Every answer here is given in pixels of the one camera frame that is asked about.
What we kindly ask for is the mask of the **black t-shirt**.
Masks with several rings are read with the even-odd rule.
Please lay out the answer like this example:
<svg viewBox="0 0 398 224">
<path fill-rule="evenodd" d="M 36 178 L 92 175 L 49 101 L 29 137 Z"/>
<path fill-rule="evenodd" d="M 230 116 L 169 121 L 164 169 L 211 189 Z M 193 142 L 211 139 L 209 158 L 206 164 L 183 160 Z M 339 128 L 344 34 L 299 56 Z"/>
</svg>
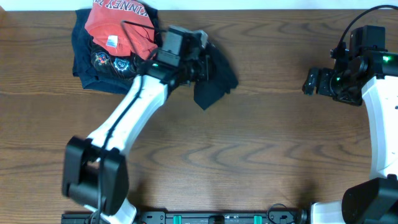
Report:
<svg viewBox="0 0 398 224">
<path fill-rule="evenodd" d="M 195 83 L 193 99 L 203 110 L 230 94 L 239 82 L 224 53 L 214 44 L 208 42 L 205 55 L 208 55 L 208 78 Z"/>
</svg>

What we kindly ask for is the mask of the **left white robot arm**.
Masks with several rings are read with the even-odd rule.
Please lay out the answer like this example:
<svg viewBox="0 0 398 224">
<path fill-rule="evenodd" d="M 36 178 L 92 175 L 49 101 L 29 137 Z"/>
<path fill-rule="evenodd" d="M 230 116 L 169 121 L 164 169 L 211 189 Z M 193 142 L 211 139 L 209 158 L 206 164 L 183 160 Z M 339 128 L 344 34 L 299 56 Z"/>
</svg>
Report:
<svg viewBox="0 0 398 224">
<path fill-rule="evenodd" d="M 165 54 L 144 61 L 131 89 L 109 118 L 85 139 L 65 149 L 62 194 L 91 210 L 85 223 L 133 223 L 137 210 L 127 199 L 127 159 L 150 117 L 181 84 L 208 84 L 214 63 L 208 53 Z"/>
</svg>

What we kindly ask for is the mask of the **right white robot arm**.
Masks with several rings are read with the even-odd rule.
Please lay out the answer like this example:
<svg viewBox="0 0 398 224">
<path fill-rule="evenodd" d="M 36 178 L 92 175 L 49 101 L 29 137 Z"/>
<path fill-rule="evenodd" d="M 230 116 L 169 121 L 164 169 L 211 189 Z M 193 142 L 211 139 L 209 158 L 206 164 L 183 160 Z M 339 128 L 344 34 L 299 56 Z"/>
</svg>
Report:
<svg viewBox="0 0 398 224">
<path fill-rule="evenodd" d="M 369 180 L 334 202 L 316 202 L 309 223 L 397 223 L 397 54 L 366 49 L 333 69 L 313 67 L 302 91 L 365 105 L 371 137 Z"/>
</svg>

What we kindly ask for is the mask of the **black patterned folded shirt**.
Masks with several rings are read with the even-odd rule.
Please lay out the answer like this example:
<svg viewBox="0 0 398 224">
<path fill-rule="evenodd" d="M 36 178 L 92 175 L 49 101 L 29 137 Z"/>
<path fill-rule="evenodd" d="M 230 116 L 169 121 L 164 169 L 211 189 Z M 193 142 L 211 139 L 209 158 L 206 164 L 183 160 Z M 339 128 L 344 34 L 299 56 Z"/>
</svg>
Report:
<svg viewBox="0 0 398 224">
<path fill-rule="evenodd" d="M 122 80 L 132 80 L 138 74 L 138 67 L 144 60 L 132 53 L 127 57 L 117 57 L 98 44 L 91 48 L 91 64 L 95 70 L 108 77 Z"/>
</svg>

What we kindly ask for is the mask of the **orange folded t-shirt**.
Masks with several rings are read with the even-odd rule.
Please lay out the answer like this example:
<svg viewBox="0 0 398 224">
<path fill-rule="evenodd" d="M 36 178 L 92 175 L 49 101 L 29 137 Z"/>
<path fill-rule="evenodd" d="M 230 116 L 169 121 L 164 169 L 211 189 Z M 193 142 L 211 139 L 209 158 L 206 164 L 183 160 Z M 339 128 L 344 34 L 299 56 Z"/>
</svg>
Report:
<svg viewBox="0 0 398 224">
<path fill-rule="evenodd" d="M 94 0 L 85 29 L 112 56 L 146 59 L 157 48 L 154 25 L 138 1 Z"/>
</svg>

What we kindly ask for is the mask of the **navy folded t-shirt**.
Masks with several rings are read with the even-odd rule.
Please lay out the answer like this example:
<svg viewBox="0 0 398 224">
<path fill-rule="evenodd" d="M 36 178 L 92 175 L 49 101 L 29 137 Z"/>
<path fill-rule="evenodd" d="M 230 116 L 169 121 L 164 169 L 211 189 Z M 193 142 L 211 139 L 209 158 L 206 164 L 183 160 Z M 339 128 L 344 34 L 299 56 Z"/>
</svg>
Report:
<svg viewBox="0 0 398 224">
<path fill-rule="evenodd" d="M 154 25 L 155 43 L 157 47 L 160 47 L 162 45 L 162 36 L 159 33 L 157 10 L 145 4 L 143 5 Z M 91 64 L 91 48 L 95 43 L 93 42 L 93 37 L 85 29 L 91 9 L 79 9 L 76 11 L 76 22 L 72 31 L 72 47 L 74 51 L 73 76 L 80 78 L 84 89 L 125 95 L 129 91 L 133 79 L 122 80 L 108 77 L 97 72 Z"/>
</svg>

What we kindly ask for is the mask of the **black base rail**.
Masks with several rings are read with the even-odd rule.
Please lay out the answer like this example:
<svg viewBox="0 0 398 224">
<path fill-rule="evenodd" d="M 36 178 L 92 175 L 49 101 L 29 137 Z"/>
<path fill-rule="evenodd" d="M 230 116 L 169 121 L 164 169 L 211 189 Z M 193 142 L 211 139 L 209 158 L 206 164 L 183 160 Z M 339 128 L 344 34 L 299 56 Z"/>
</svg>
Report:
<svg viewBox="0 0 398 224">
<path fill-rule="evenodd" d="M 133 224 L 308 224 L 310 212 L 277 203 L 266 211 L 138 211 Z"/>
</svg>

